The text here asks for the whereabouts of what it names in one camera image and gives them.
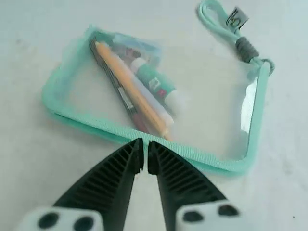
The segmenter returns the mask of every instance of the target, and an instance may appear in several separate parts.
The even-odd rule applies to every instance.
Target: fabric tag
[[[237,29],[239,30],[247,21],[247,15],[239,7],[235,7],[229,15],[226,24],[235,32]]]

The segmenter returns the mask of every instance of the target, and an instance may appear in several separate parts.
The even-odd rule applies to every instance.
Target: label
[[[247,21],[247,15],[239,7],[235,7],[227,19],[226,25],[235,31],[239,30]]]
[[[156,88],[158,88],[160,86],[160,81],[158,80],[158,78],[153,78],[150,80],[149,82],[149,88],[151,90],[155,90]]]
[[[122,96],[122,99],[124,100],[126,106],[127,106],[129,109],[134,108],[133,103],[130,101],[130,99],[129,99],[128,96],[126,95],[126,93],[125,93],[123,87],[118,88],[118,90],[119,90],[119,93],[120,93],[120,95]]]

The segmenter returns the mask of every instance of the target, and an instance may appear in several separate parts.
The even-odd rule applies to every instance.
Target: mint green lanyard loop
[[[209,16],[209,10],[215,11],[218,15],[219,24],[213,21],[213,19]],[[214,33],[217,33],[224,37],[231,43],[234,43],[241,37],[241,34],[238,29],[235,30],[233,33],[230,28],[226,26],[226,21],[228,19],[228,15],[219,4],[219,2],[215,0],[205,0],[200,3],[199,10],[198,10],[199,18],[202,23]],[[263,66],[264,63],[268,63],[270,65],[270,69],[268,73],[264,73],[260,71],[259,77],[262,77],[260,74],[264,73],[265,75],[271,75],[271,73],[275,69],[275,64],[270,59],[260,59],[258,57],[254,57],[250,60],[250,64],[254,64],[257,66]]]

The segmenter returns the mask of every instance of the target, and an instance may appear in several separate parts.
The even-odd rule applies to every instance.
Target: white cap
[[[133,62],[131,62],[131,64],[130,64],[130,69],[131,69],[131,71],[134,73],[134,74],[136,74],[137,72],[138,72],[138,70],[139,70],[139,68],[142,66],[142,65],[144,65],[144,64],[146,64],[146,61],[143,59],[143,58],[137,58],[137,59],[135,59]]]
[[[167,128],[171,127],[174,124],[173,118],[167,111],[165,111],[164,113],[161,113],[160,116],[165,122],[165,125]]]
[[[173,90],[165,97],[165,105],[168,107],[173,116],[179,116],[183,110],[178,90]]]

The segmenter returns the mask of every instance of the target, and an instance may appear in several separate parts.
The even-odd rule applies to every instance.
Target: pencil
[[[105,71],[107,76],[109,77],[112,85],[114,86],[116,92],[118,93],[119,98],[121,99],[122,103],[125,106],[125,109],[134,123],[135,127],[139,131],[143,131],[146,133],[149,133],[146,125],[144,124],[141,115],[138,113],[136,110],[134,104],[132,103],[130,97],[126,94],[123,86],[119,83],[113,72],[110,70],[110,68],[107,66],[106,62],[104,59],[98,54],[96,46],[95,46],[95,41],[91,40],[89,43],[90,49],[95,57],[95,60],[97,64]]]
[[[98,54],[105,60],[108,67],[114,73],[116,78],[125,88],[136,105],[142,110],[143,114],[148,118],[153,127],[159,132],[159,134],[166,140],[170,140],[169,131],[164,121],[156,114],[153,108],[148,104],[147,100],[138,91],[131,78],[123,68],[122,64],[118,61],[115,54],[109,49],[108,46],[95,42]]]

